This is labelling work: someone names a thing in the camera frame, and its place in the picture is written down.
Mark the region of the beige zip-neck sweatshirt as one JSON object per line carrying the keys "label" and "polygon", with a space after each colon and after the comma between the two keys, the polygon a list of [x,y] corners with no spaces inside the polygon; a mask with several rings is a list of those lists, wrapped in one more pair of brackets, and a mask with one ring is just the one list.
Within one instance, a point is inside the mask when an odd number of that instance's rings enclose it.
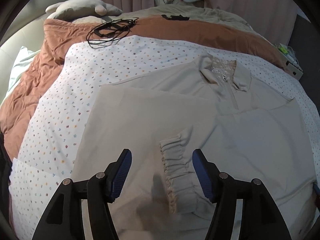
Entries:
{"label": "beige zip-neck sweatshirt", "polygon": [[192,153],[233,178],[259,178],[293,239],[315,215],[311,142],[295,99],[236,61],[226,78],[218,59],[196,60],[103,85],[89,115],[72,178],[85,180],[118,159],[132,165],[111,215],[120,239],[203,239],[214,205],[204,196]]}

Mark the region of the white dotted bed sheet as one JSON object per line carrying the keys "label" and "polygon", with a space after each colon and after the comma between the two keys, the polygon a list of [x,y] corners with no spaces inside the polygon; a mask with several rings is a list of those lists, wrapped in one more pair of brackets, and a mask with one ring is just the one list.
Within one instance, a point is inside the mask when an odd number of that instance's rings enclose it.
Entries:
{"label": "white dotted bed sheet", "polygon": [[268,61],[186,41],[131,36],[102,48],[72,45],[63,69],[40,98],[12,162],[12,220],[19,239],[31,239],[61,180],[72,174],[87,119],[100,87],[188,63],[204,53],[235,60],[280,94],[299,103],[319,168],[319,113],[301,84]]}

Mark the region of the white pillow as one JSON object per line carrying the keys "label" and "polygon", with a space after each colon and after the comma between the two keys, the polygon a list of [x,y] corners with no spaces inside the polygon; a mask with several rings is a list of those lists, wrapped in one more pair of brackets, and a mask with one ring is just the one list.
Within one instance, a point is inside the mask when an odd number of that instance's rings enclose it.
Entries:
{"label": "white pillow", "polygon": [[24,46],[20,48],[10,72],[8,90],[5,95],[5,99],[12,93],[12,91],[19,84],[22,74],[30,67],[35,56],[39,53],[40,50],[32,51]]}

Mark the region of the rust orange quilt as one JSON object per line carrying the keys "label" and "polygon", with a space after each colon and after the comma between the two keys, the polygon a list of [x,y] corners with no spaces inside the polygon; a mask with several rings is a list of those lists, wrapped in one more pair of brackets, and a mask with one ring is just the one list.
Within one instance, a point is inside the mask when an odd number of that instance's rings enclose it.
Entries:
{"label": "rust orange quilt", "polygon": [[[1,143],[10,159],[18,156],[29,121],[39,99],[61,73],[65,56],[71,45],[99,40],[94,23],[69,23],[49,19],[44,22],[44,42],[40,53],[1,105]],[[119,37],[138,35],[160,40],[183,40],[199,45],[258,56],[285,69],[279,51],[258,35],[223,24],[203,21],[172,21],[162,16],[139,18],[135,25]]]}

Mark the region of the pink right curtain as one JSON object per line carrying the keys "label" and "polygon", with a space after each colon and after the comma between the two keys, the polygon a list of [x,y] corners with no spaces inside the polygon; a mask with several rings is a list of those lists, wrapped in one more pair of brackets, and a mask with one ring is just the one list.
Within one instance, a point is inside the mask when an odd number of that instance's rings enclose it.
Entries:
{"label": "pink right curtain", "polygon": [[297,17],[293,0],[204,0],[208,8],[234,13],[271,43],[287,45]]}

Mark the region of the cream padded headboard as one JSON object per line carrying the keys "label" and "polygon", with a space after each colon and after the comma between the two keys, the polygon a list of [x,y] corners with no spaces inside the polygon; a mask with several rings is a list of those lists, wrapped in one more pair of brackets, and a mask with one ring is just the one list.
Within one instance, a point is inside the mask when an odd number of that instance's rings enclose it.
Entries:
{"label": "cream padded headboard", "polygon": [[11,69],[20,48],[34,52],[40,50],[44,40],[43,23],[48,17],[45,10],[64,1],[30,0],[11,23],[1,40],[1,100],[8,91]]}

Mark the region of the beige crumpled blanket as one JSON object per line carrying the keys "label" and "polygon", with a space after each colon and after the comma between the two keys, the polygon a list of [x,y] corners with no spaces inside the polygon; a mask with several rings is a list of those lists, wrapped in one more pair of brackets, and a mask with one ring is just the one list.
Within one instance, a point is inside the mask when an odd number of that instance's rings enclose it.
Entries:
{"label": "beige crumpled blanket", "polygon": [[104,16],[105,21],[117,20],[120,18],[145,18],[150,16],[176,16],[182,15],[190,20],[204,21],[209,23],[223,24],[229,27],[254,33],[253,28],[240,16],[221,9],[198,8],[187,5],[167,4],[149,9],[122,13],[120,16]]}

